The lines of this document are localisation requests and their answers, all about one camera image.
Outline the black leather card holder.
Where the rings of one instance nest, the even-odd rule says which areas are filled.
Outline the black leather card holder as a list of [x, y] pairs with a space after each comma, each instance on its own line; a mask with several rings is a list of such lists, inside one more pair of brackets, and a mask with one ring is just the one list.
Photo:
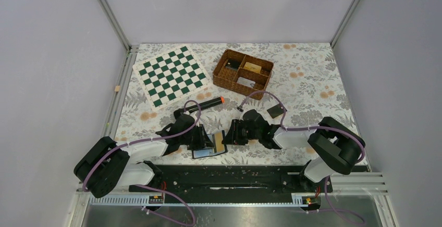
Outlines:
[[218, 156], [218, 155], [214, 154], [213, 134], [210, 134], [207, 136], [208, 138], [206, 139], [205, 146], [202, 149], [192, 151], [192, 159], [200, 159], [200, 158]]

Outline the black VIP card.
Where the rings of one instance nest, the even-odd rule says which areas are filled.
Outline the black VIP card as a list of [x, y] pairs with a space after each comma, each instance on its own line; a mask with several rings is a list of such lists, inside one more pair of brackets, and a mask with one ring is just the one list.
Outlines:
[[277, 104], [269, 108], [267, 112], [272, 119], [275, 119], [281, 115], [284, 115], [286, 113], [286, 109], [282, 104]]

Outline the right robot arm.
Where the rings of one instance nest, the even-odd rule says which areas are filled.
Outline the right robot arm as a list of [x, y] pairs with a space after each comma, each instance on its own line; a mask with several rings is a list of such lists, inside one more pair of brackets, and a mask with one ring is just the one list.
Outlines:
[[270, 124], [256, 110], [249, 110], [241, 119], [232, 120], [223, 144], [245, 145], [250, 140], [268, 149], [309, 145], [318, 157], [308, 161], [300, 173], [299, 185], [307, 192], [334, 173], [348, 175], [365, 156], [364, 140], [332, 117], [324, 117], [311, 127], [286, 128]]

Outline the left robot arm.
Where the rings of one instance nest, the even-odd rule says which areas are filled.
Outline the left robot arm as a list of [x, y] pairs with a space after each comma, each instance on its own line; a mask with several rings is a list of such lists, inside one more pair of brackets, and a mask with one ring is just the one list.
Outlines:
[[73, 173], [83, 183], [84, 190], [96, 198], [114, 188], [143, 185], [149, 191], [160, 188], [161, 176], [154, 172], [149, 158], [171, 154], [186, 145], [189, 150], [214, 147], [203, 125], [191, 115], [181, 115], [152, 138], [118, 144], [109, 136], [102, 137], [76, 164]]

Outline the gold card magnetic stripe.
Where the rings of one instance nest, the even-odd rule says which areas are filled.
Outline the gold card magnetic stripe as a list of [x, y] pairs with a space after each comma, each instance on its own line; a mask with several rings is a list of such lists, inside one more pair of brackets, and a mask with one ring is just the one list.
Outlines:
[[224, 131], [219, 131], [213, 134], [214, 154], [219, 155], [227, 151], [226, 145], [223, 144], [225, 136]]

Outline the white card in basket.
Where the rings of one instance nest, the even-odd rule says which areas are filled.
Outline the white card in basket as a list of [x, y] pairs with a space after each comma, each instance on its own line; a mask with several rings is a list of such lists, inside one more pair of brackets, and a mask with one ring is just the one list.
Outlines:
[[255, 81], [250, 80], [250, 79], [246, 79], [244, 77], [239, 77], [238, 80], [237, 80], [237, 83], [241, 84], [241, 85], [244, 85], [244, 86], [247, 86], [247, 87], [254, 87], [255, 84], [256, 84]]

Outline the tan card in basket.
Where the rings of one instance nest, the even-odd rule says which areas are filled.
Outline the tan card in basket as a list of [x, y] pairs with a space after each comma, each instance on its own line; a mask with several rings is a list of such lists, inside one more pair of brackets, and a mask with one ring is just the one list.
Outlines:
[[255, 73], [261, 73], [262, 67], [257, 65], [257, 64], [253, 64], [251, 62], [246, 62], [243, 66], [243, 68], [245, 70], [249, 70]]

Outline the black flashlight orange tip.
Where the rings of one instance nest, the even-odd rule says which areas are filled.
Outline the black flashlight orange tip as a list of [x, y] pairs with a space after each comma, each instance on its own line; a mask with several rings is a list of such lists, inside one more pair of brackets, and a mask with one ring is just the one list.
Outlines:
[[206, 102], [203, 102], [203, 103], [199, 104], [199, 106], [200, 106], [199, 109], [200, 110], [209, 109], [211, 107], [215, 107], [217, 105], [221, 105], [224, 102], [225, 102], [224, 98], [220, 96], [220, 97], [217, 97], [217, 98], [214, 98], [214, 99], [211, 99], [211, 100], [208, 100]]

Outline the brown wicker divided basket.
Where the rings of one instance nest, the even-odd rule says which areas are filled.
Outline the brown wicker divided basket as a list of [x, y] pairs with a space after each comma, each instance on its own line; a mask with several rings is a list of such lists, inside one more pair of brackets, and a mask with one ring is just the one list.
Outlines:
[[[230, 70], [225, 68], [227, 59], [232, 58], [241, 60], [240, 68]], [[262, 67], [261, 73], [255, 73], [243, 68], [246, 62], [251, 62]], [[248, 54], [244, 54], [232, 49], [227, 49], [223, 52], [219, 62], [213, 71], [213, 84], [221, 88], [230, 90], [232, 92], [250, 95], [253, 92], [265, 91], [269, 84], [274, 63], [265, 59], [260, 59]], [[237, 83], [239, 77], [244, 77], [256, 82], [254, 87], [247, 87]]]

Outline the black item in basket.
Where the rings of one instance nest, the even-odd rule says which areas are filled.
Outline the black item in basket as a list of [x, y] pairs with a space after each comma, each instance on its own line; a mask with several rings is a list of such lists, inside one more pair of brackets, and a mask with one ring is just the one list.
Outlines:
[[241, 60], [229, 58], [226, 61], [225, 68], [237, 71], [241, 66], [241, 62]]

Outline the floral table mat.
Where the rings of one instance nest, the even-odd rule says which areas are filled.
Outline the floral table mat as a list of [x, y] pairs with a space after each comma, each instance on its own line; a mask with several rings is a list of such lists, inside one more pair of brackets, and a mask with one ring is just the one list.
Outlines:
[[[237, 107], [257, 110], [269, 123], [282, 122], [287, 127], [306, 127], [318, 124], [330, 116], [353, 132], [357, 132], [350, 102], [329, 43], [217, 43], [190, 44], [197, 58], [212, 74], [223, 52], [232, 49], [274, 63], [272, 75], [261, 100], [246, 99], [243, 95], [211, 85], [187, 96], [171, 106], [153, 111], [135, 76], [126, 86], [119, 122], [112, 132], [113, 139], [131, 142], [152, 137], [156, 131], [175, 121], [174, 110], [185, 102], [204, 102], [223, 97], [225, 102], [202, 112], [200, 123], [207, 133], [228, 130], [232, 119], [240, 117]], [[286, 113], [272, 119], [267, 110], [282, 104]]]

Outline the green white chessboard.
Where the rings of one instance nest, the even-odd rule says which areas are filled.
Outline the green white chessboard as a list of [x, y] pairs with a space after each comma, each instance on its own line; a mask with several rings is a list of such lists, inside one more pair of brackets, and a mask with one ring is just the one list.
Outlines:
[[213, 84], [189, 45], [179, 45], [132, 66], [153, 111], [164, 109]]

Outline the aluminium slotted rail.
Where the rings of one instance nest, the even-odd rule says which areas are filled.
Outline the aluminium slotted rail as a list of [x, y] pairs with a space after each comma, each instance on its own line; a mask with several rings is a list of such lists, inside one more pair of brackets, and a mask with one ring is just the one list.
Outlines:
[[321, 193], [272, 192], [258, 188], [209, 188], [192, 189], [190, 192], [169, 192], [153, 188], [147, 190], [134, 185], [114, 188], [104, 197], [96, 198], [91, 193], [84, 197], [96, 205], [127, 205], [127, 206], [302, 206], [307, 197], [316, 194], [329, 196], [377, 196], [386, 195], [387, 188], [383, 176], [378, 172], [368, 172], [358, 166], [349, 175], [334, 174], [329, 180], [333, 191]]

